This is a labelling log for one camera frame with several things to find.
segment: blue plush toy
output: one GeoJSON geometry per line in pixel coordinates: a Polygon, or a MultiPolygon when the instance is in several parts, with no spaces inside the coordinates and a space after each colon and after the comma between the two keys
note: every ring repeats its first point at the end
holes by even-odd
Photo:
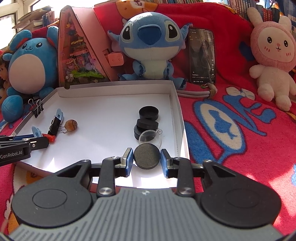
{"type": "Polygon", "coordinates": [[[4,60],[10,61],[11,84],[1,107],[5,121],[11,123],[22,116],[24,94],[44,99],[56,87],[57,39],[55,26],[48,28],[47,38],[32,38],[29,30],[22,30],[13,37],[9,48],[15,53],[3,55],[4,60]]]}
{"type": "Polygon", "coordinates": [[[169,62],[181,49],[191,24],[181,29],[169,17],[156,12],[145,12],[131,18],[120,35],[108,31],[112,50],[135,59],[133,74],[120,75],[120,80],[172,80],[176,89],[185,89],[184,78],[174,78],[174,67],[169,62]]]}

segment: phone screen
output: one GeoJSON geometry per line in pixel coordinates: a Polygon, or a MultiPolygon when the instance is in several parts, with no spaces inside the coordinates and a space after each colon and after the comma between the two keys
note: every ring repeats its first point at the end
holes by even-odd
{"type": "Polygon", "coordinates": [[[210,30],[189,29],[190,82],[215,83],[214,37],[210,30]]]}

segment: black rubber disc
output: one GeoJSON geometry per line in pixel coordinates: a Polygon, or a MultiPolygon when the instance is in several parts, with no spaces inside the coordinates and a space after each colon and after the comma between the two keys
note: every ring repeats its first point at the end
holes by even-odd
{"type": "Polygon", "coordinates": [[[234,228],[272,224],[281,209],[278,194],[253,180],[221,178],[201,195],[201,206],[214,220],[234,228]]]}
{"type": "Polygon", "coordinates": [[[139,110],[140,119],[155,121],[158,119],[158,109],[154,106],[144,106],[139,110]]]}
{"type": "Polygon", "coordinates": [[[83,217],[92,197],[74,178],[46,177],[20,189],[12,200],[18,223],[37,228],[57,228],[83,217]]]}
{"type": "Polygon", "coordinates": [[[142,128],[144,130],[156,130],[158,128],[158,122],[154,120],[148,119],[138,119],[137,127],[142,128]]]}
{"type": "Polygon", "coordinates": [[[144,143],[135,149],[134,160],[142,169],[152,169],[157,166],[160,159],[159,149],[151,143],[144,143]]]}
{"type": "Polygon", "coordinates": [[[133,135],[134,137],[139,140],[140,135],[146,131],[145,129],[139,128],[137,127],[137,125],[135,125],[135,127],[133,128],[133,135]]]}

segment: toy house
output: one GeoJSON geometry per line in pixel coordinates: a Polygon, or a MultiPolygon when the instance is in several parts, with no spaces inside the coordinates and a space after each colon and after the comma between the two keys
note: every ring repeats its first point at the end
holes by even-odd
{"type": "Polygon", "coordinates": [[[60,87],[118,80],[120,67],[109,63],[111,52],[111,42],[93,8],[63,8],[58,42],[60,87]]]}

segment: cable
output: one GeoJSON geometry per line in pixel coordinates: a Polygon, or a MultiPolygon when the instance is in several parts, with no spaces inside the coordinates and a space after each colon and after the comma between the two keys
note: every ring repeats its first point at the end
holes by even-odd
{"type": "Polygon", "coordinates": [[[207,83],[207,86],[209,87],[209,91],[182,91],[177,90],[177,94],[180,97],[186,97],[186,98],[209,98],[211,99],[215,94],[217,94],[218,90],[216,86],[212,83],[207,83]]]}

